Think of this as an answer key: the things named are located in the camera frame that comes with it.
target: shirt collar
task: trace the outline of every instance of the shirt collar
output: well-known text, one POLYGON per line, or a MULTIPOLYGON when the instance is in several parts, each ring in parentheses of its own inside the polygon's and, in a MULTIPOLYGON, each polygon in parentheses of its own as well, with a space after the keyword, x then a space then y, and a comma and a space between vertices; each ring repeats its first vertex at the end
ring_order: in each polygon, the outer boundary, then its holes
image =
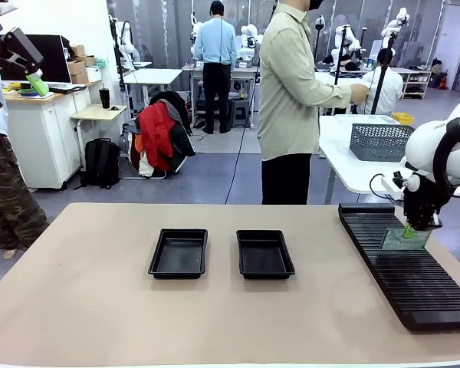
POLYGON ((291 15, 293 18, 295 18, 297 21, 299 21, 300 23, 305 19, 305 16, 307 15, 307 13, 300 11, 287 4, 278 4, 276 8, 276 12, 287 13, 291 15))

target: black drying rack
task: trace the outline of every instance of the black drying rack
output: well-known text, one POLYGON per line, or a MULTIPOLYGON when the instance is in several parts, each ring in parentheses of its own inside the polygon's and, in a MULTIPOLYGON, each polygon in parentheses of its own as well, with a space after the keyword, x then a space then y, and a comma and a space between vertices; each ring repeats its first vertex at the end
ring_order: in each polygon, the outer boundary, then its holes
POLYGON ((339 205, 339 217, 408 330, 460 330, 460 287, 428 251, 381 251, 387 228, 403 228, 394 207, 339 205))

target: man in beige shirt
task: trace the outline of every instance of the man in beige shirt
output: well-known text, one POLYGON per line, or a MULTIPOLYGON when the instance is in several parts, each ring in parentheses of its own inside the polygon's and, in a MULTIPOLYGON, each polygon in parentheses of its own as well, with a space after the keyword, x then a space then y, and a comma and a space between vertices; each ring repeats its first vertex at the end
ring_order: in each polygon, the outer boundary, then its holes
POLYGON ((258 139, 262 204, 306 205, 311 155, 319 149, 318 107, 364 102, 368 88, 329 86, 315 79, 306 11, 323 0, 284 0, 261 46, 258 139))

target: black cup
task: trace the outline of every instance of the black cup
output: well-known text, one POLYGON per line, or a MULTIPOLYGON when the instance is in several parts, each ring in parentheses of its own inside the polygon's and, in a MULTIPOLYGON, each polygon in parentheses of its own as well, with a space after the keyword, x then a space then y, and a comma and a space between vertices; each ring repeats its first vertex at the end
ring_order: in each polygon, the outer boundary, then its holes
POLYGON ((102 101, 102 108, 109 109, 109 90, 107 88, 100 88, 99 89, 100 100, 102 101))

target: pile of clothes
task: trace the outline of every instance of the pile of clothes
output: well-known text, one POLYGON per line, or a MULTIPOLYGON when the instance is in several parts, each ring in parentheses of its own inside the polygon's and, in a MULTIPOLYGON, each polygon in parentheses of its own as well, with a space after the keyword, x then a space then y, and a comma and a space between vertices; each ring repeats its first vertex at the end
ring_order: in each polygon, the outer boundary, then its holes
POLYGON ((165 178, 196 154, 190 123, 186 102, 176 92, 164 91, 152 98, 135 126, 124 127, 132 133, 131 163, 141 176, 165 178))

